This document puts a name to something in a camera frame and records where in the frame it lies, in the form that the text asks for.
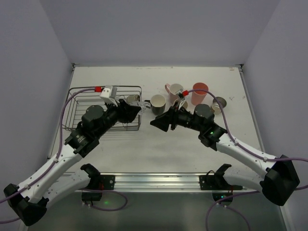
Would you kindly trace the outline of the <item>small tan cup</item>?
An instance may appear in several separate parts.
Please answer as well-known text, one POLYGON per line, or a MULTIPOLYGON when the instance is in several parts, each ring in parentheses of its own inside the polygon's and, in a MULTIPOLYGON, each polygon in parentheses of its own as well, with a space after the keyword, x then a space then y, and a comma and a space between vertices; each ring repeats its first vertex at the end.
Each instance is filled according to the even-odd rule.
POLYGON ((139 101, 140 101, 140 96, 139 95, 129 95, 126 98, 127 104, 132 104, 132 103, 139 102, 139 101))

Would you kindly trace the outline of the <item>black glossy mug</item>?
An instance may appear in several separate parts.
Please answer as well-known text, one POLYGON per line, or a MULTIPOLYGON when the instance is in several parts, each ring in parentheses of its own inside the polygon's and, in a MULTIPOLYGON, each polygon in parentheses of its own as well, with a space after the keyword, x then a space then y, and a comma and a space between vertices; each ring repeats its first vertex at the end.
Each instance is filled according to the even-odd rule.
POLYGON ((165 111, 166 99, 163 95, 157 94, 154 95, 150 100, 151 110, 154 115, 161 115, 165 111))

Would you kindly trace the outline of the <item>salmon pink tumbler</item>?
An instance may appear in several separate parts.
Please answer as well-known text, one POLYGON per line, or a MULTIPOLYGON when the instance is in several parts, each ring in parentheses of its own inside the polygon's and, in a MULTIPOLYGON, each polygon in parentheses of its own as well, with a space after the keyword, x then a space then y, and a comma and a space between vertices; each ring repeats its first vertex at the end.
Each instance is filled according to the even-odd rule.
POLYGON ((207 84, 198 82, 193 85, 192 89, 193 89, 191 98, 192 104, 193 105, 201 104, 205 96, 207 95, 207 91, 209 90, 207 84))

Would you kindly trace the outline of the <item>pink ceramic mug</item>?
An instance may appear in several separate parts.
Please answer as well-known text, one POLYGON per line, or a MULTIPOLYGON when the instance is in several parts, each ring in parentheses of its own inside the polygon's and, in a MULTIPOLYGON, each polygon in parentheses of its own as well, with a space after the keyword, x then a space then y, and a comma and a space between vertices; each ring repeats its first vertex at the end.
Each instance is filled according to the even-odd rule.
POLYGON ((174 84, 165 84, 165 89, 168 93, 168 96, 169 96, 169 102, 171 104, 174 103, 174 101, 177 99, 177 96, 176 96, 176 93, 179 91, 179 90, 183 90, 184 87, 181 85, 181 84, 178 84, 178 83, 174 83, 174 84))

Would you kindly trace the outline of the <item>beige two-tier cup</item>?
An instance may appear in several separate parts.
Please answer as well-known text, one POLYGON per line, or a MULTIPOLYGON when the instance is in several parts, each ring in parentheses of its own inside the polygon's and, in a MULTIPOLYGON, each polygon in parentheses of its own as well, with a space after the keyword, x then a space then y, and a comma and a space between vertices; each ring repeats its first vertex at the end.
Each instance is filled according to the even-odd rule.
POLYGON ((222 108, 226 107, 227 102, 224 98, 217 97, 216 99, 213 99, 210 109, 215 115, 218 115, 221 113, 220 105, 222 106, 222 108))

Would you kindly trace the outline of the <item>clear glass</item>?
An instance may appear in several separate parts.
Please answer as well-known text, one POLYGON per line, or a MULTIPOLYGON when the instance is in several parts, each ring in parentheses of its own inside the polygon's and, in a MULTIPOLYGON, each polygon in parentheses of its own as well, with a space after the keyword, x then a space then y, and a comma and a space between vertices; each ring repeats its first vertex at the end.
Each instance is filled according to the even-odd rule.
POLYGON ((151 104, 149 102, 145 102, 145 101, 134 102, 134 106, 139 106, 141 108, 141 110, 137 114, 138 116, 141 116, 146 111, 146 109, 151 108, 151 104))

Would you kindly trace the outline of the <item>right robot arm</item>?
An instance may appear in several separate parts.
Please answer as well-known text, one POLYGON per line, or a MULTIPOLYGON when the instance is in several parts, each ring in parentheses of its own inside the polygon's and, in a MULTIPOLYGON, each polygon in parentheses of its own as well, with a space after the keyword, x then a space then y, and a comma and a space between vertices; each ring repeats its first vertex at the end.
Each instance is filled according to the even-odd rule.
POLYGON ((200 176, 200 181, 210 189, 246 187, 263 193, 275 205, 283 206, 300 183, 292 160, 285 155, 275 157, 240 142, 217 125, 214 117, 206 104, 197 105, 193 113, 174 105, 152 120, 150 125, 164 132, 177 126, 198 131, 198 138, 205 147, 238 160, 254 172, 242 173, 230 164, 223 164, 214 175, 200 176))

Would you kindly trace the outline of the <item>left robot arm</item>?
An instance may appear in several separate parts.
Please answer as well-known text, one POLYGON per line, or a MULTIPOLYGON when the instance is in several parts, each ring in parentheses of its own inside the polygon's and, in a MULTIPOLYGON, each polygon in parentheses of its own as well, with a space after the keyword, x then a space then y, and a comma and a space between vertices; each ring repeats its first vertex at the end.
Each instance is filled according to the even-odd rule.
POLYGON ((106 110, 99 105, 90 106, 56 155, 26 180, 4 188, 5 201, 26 226, 38 222, 53 202, 87 187, 99 172, 87 165, 67 182, 59 178, 98 146, 99 139, 110 128, 118 122, 132 122, 140 110, 141 107, 129 105, 123 99, 107 104, 106 110))

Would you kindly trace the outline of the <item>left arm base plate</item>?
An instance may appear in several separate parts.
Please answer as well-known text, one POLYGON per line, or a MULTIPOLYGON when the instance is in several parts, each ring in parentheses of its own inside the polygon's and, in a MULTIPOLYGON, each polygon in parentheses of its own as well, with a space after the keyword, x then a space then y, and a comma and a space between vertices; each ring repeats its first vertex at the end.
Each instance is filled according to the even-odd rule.
POLYGON ((113 190, 116 182, 115 175, 100 175, 98 177, 98 190, 113 190))

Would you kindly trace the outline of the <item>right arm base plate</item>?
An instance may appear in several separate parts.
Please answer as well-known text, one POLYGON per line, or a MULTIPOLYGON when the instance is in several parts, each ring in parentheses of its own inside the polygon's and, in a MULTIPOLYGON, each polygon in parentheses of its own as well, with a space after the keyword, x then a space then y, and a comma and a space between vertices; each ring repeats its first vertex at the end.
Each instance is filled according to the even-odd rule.
POLYGON ((223 177, 223 172, 210 170, 206 174, 199 176, 199 185, 201 190, 224 190, 228 183, 223 177))

